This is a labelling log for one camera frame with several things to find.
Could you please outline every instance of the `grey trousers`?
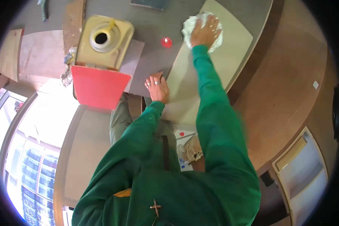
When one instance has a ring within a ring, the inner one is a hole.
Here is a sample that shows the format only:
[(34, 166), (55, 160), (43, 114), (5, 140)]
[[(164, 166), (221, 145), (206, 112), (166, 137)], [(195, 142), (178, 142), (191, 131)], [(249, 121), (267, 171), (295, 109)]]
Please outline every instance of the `grey trousers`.
[[(152, 102), (150, 98), (145, 98), (146, 105)], [(127, 127), (133, 122), (132, 116), (128, 108), (128, 95), (123, 93), (119, 103), (111, 114), (110, 121), (110, 139), (111, 145), (115, 144), (121, 137)], [(161, 136), (167, 136), (168, 146), (176, 150), (176, 137), (173, 133), (173, 125), (169, 121), (160, 120), (158, 123), (157, 131), (153, 134), (154, 138), (162, 140)]]

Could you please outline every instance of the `grey countertop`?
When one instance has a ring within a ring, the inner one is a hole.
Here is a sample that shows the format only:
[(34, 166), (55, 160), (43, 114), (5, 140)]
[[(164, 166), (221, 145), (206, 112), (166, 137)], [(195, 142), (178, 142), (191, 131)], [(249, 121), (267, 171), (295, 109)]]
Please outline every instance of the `grey countertop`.
[[(249, 30), (255, 42), (262, 29), (271, 0), (217, 1)], [(165, 77), (168, 75), (182, 45), (182, 23), (189, 16), (196, 15), (204, 2), (205, 0), (170, 0), (164, 11), (159, 11), (130, 5), (129, 0), (87, 0), (85, 15), (86, 19), (92, 15), (110, 16), (127, 20), (134, 25), (133, 39), (144, 42), (145, 47), (129, 92), (149, 96), (143, 85), (144, 79), (158, 70), (163, 70)], [(24, 35), (40, 31), (61, 30), (66, 3), (63, 0), (49, 0), (49, 19), (42, 22), (40, 6), (36, 5), (36, 0), (31, 0), (18, 14), (12, 28), (25, 27)], [(171, 48), (164, 48), (161, 45), (160, 41), (163, 37), (171, 38)]]

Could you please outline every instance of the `person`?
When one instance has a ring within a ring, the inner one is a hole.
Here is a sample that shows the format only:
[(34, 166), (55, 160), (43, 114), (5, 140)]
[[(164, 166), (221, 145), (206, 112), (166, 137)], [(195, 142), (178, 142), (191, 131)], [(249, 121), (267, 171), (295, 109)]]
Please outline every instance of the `person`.
[(163, 132), (169, 129), (160, 122), (170, 91), (163, 77), (150, 76), (145, 86), (152, 103), (135, 121), (125, 95), (112, 113), (112, 147), (77, 203), (72, 225), (252, 224), (260, 205), (258, 177), (241, 123), (207, 53), (221, 30), (214, 29), (215, 16), (201, 24), (197, 21), (191, 44), (205, 172), (180, 171), (173, 132)]

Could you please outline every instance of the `rag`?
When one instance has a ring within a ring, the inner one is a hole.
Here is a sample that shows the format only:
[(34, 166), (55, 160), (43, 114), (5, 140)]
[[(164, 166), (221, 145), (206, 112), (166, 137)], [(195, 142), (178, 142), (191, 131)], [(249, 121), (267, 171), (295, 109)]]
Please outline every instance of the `rag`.
[[(203, 28), (206, 25), (207, 17), (209, 15), (214, 15), (211, 12), (204, 11), (203, 13), (197, 14), (196, 16), (190, 16), (184, 23), (183, 23), (183, 41), (186, 43), (188, 48), (192, 49), (193, 46), (191, 46), (191, 33), (194, 30), (194, 27), (196, 25), (197, 19), (201, 19), (202, 21), (202, 27)], [(221, 22), (218, 23), (216, 30), (221, 29), (222, 30), (222, 24)], [(213, 52), (215, 49), (220, 47), (222, 45), (223, 41), (223, 31), (220, 33), (218, 38), (215, 40), (215, 42), (212, 44), (211, 48), (208, 50), (209, 53)]]

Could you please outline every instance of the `plywood sheet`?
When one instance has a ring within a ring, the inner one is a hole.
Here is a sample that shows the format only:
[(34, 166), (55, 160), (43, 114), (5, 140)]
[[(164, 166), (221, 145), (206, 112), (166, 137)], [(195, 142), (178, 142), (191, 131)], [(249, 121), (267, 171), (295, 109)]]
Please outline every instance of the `plywood sheet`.
[[(201, 11), (216, 14), (223, 26), (223, 43), (210, 56), (221, 79), (222, 87), (225, 89), (244, 58), (253, 37), (229, 11), (215, 0), (207, 0)], [(185, 44), (182, 44), (173, 63), (167, 83), (171, 92), (169, 103), (162, 114), (163, 119), (177, 124), (194, 125), (200, 98), (192, 54)]]
[(63, 31), (42, 31), (24, 35), (19, 56), (19, 74), (59, 79), (63, 63)]
[(18, 58), (23, 29), (11, 30), (5, 37), (0, 49), (0, 73), (9, 79), (18, 81)]
[(64, 53), (78, 46), (82, 34), (86, 0), (74, 0), (67, 4), (63, 17)]

